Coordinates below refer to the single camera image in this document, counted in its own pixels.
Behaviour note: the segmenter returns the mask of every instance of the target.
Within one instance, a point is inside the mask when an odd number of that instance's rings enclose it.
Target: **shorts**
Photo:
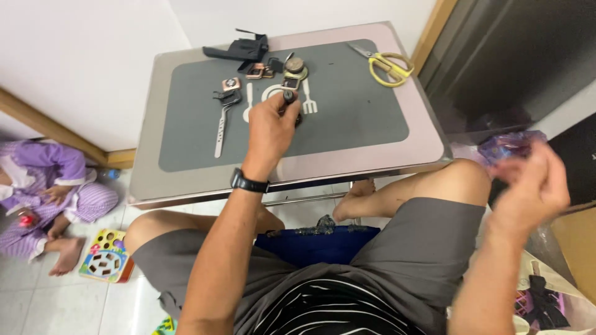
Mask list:
[[[445,334],[445,309],[468,268],[485,210],[454,201],[412,198],[350,265],[319,263],[298,269],[253,247],[234,334],[250,334],[261,313],[292,285],[330,274],[369,287],[425,333]],[[196,229],[171,231],[132,255],[149,283],[161,292],[162,308],[175,319],[205,236]]]

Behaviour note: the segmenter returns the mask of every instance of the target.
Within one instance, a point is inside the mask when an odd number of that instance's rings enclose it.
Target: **black wristwatch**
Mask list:
[[[239,168],[234,169],[234,173],[232,174],[232,179],[229,180],[229,184],[232,186],[232,188],[241,188],[243,190],[257,193],[267,193],[269,190],[269,181],[260,182],[246,179],[242,173],[242,170]]]

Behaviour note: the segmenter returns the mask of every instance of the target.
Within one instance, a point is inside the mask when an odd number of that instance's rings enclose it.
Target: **yellow scissors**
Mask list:
[[[379,84],[383,86],[398,87],[403,85],[406,82],[406,78],[410,76],[414,69],[414,65],[412,64],[412,62],[410,62],[409,59],[400,54],[395,54],[393,52],[384,52],[381,54],[379,52],[366,51],[352,43],[348,43],[348,45],[359,54],[368,58],[368,64],[370,64],[371,75]],[[406,68],[397,65],[396,63],[388,60],[387,58],[395,58],[403,61],[406,64]],[[386,80],[381,79],[375,73],[375,67],[378,67],[379,69],[385,71],[391,78],[394,78],[396,82],[388,82]]]

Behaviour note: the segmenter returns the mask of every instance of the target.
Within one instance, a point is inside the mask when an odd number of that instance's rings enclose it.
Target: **blue cloth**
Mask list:
[[[368,226],[337,226],[326,215],[316,227],[259,234],[254,245],[298,268],[317,263],[350,264],[380,231]]]

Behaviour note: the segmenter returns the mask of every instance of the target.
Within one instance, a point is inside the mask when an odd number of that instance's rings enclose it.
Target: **white tile floor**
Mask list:
[[[403,177],[380,178],[380,188]],[[124,194],[130,171],[112,186]],[[280,200],[347,191],[346,184],[313,187],[267,194],[263,201]],[[180,212],[218,215],[226,200],[169,208]],[[336,200],[289,204],[270,208],[287,228],[309,227],[331,214]],[[145,211],[119,204],[93,225],[71,225],[70,235],[87,236],[89,241],[101,228],[125,230]],[[384,227],[388,219],[363,219],[362,224]],[[126,284],[107,284],[70,273],[48,277],[57,255],[46,255],[38,262],[0,258],[0,334],[10,335],[149,335],[166,316],[157,302],[158,292],[135,267]]]

